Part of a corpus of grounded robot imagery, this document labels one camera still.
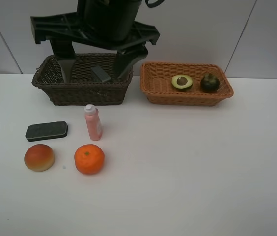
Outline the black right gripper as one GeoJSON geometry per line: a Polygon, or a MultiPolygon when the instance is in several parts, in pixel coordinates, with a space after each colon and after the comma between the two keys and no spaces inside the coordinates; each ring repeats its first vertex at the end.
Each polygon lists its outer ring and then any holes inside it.
{"type": "Polygon", "coordinates": [[[65,83],[70,83],[76,54],[73,42],[106,50],[115,50],[115,78],[121,78],[134,64],[148,55],[145,46],[155,45],[160,33],[155,26],[135,21],[140,0],[80,0],[71,13],[34,17],[31,28],[34,41],[49,41],[61,68],[65,83]]]}

